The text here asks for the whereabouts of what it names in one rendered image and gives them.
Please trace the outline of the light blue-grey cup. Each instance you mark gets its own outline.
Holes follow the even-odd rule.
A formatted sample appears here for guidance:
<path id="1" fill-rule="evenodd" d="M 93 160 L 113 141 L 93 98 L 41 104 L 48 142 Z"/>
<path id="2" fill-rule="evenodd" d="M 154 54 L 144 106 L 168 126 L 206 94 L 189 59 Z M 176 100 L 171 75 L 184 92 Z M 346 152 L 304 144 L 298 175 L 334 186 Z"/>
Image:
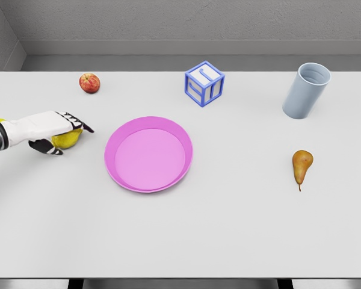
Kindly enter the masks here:
<path id="1" fill-rule="evenodd" d="M 283 112 L 293 119 L 306 118 L 331 78 L 331 72 L 322 64 L 302 64 L 282 105 Z"/>

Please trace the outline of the red apple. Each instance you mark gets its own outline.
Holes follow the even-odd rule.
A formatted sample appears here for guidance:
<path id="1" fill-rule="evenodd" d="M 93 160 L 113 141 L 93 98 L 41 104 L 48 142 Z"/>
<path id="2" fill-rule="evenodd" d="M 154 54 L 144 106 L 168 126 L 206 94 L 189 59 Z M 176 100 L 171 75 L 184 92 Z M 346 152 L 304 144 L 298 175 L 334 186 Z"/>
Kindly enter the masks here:
<path id="1" fill-rule="evenodd" d="M 79 77 L 79 86 L 86 93 L 96 93 L 100 89 L 100 79 L 93 73 L 84 73 Z"/>

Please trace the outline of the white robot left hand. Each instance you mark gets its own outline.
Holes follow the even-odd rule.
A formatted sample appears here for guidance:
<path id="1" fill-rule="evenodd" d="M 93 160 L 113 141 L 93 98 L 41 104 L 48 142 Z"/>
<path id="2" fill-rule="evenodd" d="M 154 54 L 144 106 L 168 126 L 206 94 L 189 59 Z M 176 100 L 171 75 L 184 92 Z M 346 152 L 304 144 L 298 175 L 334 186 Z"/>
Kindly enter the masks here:
<path id="1" fill-rule="evenodd" d="M 47 111 L 34 114 L 26 118 L 30 121 L 31 132 L 28 144 L 34 150 L 46 155 L 62 155 L 62 149 L 56 148 L 51 138 L 74 129 L 94 133 L 94 130 L 85 122 L 68 112 Z"/>

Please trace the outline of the brown-yellow pear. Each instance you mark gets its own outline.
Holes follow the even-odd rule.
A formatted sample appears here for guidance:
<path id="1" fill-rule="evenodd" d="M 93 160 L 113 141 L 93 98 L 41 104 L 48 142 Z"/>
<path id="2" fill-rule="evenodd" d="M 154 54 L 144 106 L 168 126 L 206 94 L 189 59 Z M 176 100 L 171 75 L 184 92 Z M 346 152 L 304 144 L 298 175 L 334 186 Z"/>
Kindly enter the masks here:
<path id="1" fill-rule="evenodd" d="M 303 183 L 306 173 L 312 163 L 313 155 L 308 151 L 299 150 L 292 156 L 294 179 L 298 184 L 299 191 L 301 191 L 301 184 Z"/>

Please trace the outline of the pink round plate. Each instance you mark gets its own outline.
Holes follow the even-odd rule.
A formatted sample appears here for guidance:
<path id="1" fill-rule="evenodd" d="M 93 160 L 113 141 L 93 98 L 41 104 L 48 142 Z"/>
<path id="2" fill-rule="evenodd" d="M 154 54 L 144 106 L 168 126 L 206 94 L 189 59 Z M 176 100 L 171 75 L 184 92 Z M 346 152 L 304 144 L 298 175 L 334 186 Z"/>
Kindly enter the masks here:
<path id="1" fill-rule="evenodd" d="M 130 120 L 108 139 L 104 161 L 110 177 L 139 193 L 165 190 L 179 182 L 193 160 L 193 144 L 176 122 L 158 116 Z"/>

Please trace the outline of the blue and white letter block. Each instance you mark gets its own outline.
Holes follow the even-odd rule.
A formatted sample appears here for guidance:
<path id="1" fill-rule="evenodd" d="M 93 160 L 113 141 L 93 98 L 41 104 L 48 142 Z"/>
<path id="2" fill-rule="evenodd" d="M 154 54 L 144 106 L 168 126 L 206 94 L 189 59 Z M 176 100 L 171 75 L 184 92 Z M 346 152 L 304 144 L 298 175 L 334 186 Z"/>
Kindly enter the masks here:
<path id="1" fill-rule="evenodd" d="M 185 72 L 185 93 L 200 107 L 222 95 L 225 74 L 208 61 Z"/>

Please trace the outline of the yellow lemon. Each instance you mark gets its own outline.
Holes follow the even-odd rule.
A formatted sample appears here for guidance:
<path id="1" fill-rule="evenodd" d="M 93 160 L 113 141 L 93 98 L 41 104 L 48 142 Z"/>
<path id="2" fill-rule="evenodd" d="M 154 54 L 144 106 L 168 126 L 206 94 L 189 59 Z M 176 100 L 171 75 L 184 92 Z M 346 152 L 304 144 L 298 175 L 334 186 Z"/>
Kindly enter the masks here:
<path id="1" fill-rule="evenodd" d="M 52 144 L 59 149 L 68 149 L 76 145 L 79 140 L 79 136 L 82 134 L 83 129 L 78 128 L 73 131 L 66 132 L 64 134 L 52 136 Z"/>

